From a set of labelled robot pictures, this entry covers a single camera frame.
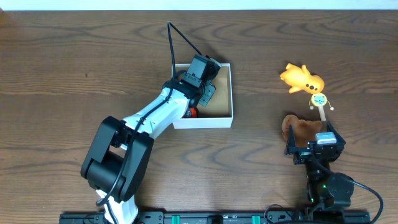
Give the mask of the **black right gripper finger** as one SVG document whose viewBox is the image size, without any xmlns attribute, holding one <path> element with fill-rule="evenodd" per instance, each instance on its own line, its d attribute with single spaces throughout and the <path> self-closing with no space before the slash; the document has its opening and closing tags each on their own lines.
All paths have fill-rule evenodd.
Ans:
<svg viewBox="0 0 398 224">
<path fill-rule="evenodd" d="M 333 125 L 329 121 L 326 122 L 326 130 L 328 133 L 333 133 L 337 144 L 345 143 L 345 140 L 338 134 L 336 129 L 333 127 Z"/>
<path fill-rule="evenodd" d="M 287 144 L 286 144 L 286 150 L 291 150 L 296 147 L 296 142 L 295 142 L 295 135 L 294 135 L 294 129 L 293 126 L 289 126 L 289 135 L 287 139 Z"/>
</svg>

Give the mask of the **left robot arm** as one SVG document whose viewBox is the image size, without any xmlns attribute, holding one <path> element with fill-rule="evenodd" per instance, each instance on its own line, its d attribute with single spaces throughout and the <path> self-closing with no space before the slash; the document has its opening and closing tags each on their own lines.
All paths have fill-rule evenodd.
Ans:
<svg viewBox="0 0 398 224">
<path fill-rule="evenodd" d="M 189 68 L 173 71 L 160 95 L 145 108 L 124 119 L 105 118 L 91 143 L 80 174 L 100 196 L 108 223 L 133 223 L 134 201 L 147 169 L 155 139 L 174 121 L 196 108 L 207 93 L 221 64 L 209 56 L 194 56 Z"/>
</svg>

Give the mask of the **red toy truck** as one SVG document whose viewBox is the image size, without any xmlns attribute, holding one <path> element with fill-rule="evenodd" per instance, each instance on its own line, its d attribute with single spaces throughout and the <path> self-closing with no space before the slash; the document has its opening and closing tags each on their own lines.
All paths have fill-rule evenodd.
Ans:
<svg viewBox="0 0 398 224">
<path fill-rule="evenodd" d="M 189 108 L 183 118 L 198 118 L 198 109 Z"/>
</svg>

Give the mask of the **white cardboard box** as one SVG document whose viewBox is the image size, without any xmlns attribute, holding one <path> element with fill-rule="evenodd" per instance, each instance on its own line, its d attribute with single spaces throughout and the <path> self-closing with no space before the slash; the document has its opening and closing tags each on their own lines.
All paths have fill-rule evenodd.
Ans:
<svg viewBox="0 0 398 224">
<path fill-rule="evenodd" d="M 222 63 L 212 81 L 216 90 L 206 106 L 198 104 L 197 118 L 181 118 L 173 122 L 175 129 L 230 128 L 233 122 L 231 64 Z"/>
</svg>

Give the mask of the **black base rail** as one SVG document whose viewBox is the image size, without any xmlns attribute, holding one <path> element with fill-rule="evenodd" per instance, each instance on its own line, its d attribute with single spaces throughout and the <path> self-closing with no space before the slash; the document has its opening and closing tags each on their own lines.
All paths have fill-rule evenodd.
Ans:
<svg viewBox="0 0 398 224">
<path fill-rule="evenodd" d="M 267 223 L 370 223 L 366 212 L 348 212 L 345 217 L 333 218 L 327 213 L 317 213 L 314 220 L 296 215 L 292 211 L 268 211 L 267 213 L 164 213 L 142 212 L 134 220 L 118 220 L 104 212 L 64 213 L 59 224 L 267 224 Z"/>
</svg>

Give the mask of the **wooden cat rattle drum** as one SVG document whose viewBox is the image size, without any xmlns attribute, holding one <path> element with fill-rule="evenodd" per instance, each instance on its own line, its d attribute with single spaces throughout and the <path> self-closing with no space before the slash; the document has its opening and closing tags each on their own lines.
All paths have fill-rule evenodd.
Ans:
<svg viewBox="0 0 398 224">
<path fill-rule="evenodd" d="M 334 110 L 334 107 L 332 107 L 331 103 L 328 101 L 327 97 L 323 93 L 313 94 L 308 102 L 308 105 L 311 110 L 314 110 L 315 108 L 318 109 L 321 122 L 327 121 L 324 109 L 325 105 L 329 106 L 330 111 Z"/>
</svg>

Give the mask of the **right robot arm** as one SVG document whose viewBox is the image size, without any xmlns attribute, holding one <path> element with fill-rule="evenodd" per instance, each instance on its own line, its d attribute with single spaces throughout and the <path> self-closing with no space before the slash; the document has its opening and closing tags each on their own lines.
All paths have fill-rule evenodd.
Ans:
<svg viewBox="0 0 398 224">
<path fill-rule="evenodd" d="M 351 205 L 354 185 L 351 177 L 330 170 L 330 163 L 340 157 L 345 140 L 327 122 L 326 131 L 317 133 L 313 141 L 299 147 L 294 129 L 289 127 L 286 155 L 293 156 L 295 165 L 303 164 L 307 175 L 307 197 L 312 203 L 298 217 L 320 223 L 349 223 L 346 208 Z"/>
</svg>

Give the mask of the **brown plush toy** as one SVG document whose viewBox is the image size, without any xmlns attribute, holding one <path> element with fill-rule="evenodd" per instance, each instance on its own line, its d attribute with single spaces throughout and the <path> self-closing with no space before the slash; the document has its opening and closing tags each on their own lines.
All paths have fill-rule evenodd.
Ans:
<svg viewBox="0 0 398 224">
<path fill-rule="evenodd" d="M 307 147 L 309 141 L 315 140 L 316 133 L 323 127 L 321 121 L 309 121 L 299 119 L 296 115 L 289 114 L 282 121 L 282 134 L 287 141 L 289 138 L 289 128 L 293 127 L 295 144 L 297 147 Z"/>
</svg>

